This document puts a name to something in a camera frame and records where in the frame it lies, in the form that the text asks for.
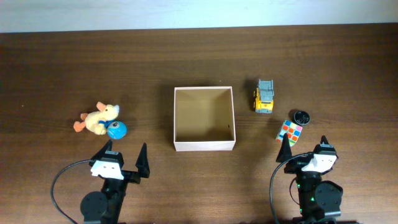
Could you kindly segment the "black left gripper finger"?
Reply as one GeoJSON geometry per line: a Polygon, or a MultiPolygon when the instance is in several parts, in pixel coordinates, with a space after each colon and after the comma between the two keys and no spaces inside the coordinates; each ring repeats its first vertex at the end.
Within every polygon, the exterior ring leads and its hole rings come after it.
{"type": "Polygon", "coordinates": [[[112,151],[112,140],[109,140],[92,158],[92,161],[108,161],[109,156],[106,155],[106,151],[112,151]]]}
{"type": "Polygon", "coordinates": [[[142,145],[141,151],[139,153],[139,156],[136,161],[136,167],[138,174],[140,177],[143,178],[149,178],[150,176],[150,167],[149,167],[149,161],[147,158],[147,144],[144,143],[142,145]]]}

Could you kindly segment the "yellow grey toy dump truck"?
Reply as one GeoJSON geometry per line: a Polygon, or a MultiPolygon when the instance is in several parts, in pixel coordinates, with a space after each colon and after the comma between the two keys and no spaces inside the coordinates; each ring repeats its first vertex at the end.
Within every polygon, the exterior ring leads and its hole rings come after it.
{"type": "Polygon", "coordinates": [[[255,112],[271,114],[274,108],[274,81],[259,80],[254,97],[255,112]]]}

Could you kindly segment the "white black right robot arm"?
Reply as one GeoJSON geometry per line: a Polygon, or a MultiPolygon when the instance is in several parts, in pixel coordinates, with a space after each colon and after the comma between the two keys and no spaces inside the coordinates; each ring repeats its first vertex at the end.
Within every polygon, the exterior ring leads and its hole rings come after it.
{"type": "Polygon", "coordinates": [[[343,188],[323,180],[322,175],[332,170],[337,159],[334,146],[325,136],[312,152],[293,156],[288,135],[283,135],[276,161],[285,167],[286,174],[295,175],[300,216],[293,218],[293,223],[336,223],[341,215],[343,188]]]}

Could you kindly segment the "small black round cap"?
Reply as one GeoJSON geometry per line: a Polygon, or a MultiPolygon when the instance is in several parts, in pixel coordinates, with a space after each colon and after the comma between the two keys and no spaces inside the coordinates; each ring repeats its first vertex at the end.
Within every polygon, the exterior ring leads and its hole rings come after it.
{"type": "Polygon", "coordinates": [[[310,122],[310,115],[305,111],[296,111],[293,119],[297,125],[306,126],[310,122]]]}

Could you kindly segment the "colourful puzzle cube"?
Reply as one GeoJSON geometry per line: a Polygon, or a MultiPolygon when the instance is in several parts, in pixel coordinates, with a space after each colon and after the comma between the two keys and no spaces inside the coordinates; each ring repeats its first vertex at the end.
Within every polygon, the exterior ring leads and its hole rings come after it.
{"type": "Polygon", "coordinates": [[[282,142],[284,138],[284,134],[288,135],[290,146],[294,146],[302,132],[303,127],[293,123],[292,121],[285,120],[282,123],[281,128],[279,129],[277,136],[275,138],[276,141],[282,142]]]}

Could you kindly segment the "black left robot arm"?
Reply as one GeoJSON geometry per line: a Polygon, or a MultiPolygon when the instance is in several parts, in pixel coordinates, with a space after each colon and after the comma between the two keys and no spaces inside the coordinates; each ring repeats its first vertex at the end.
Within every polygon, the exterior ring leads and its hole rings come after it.
{"type": "Polygon", "coordinates": [[[89,162],[91,174],[104,180],[100,191],[90,192],[82,199],[80,212],[84,223],[117,223],[128,184],[139,184],[150,176],[147,144],[143,144],[136,161],[136,171],[124,170],[120,152],[112,150],[109,140],[89,162]]]}

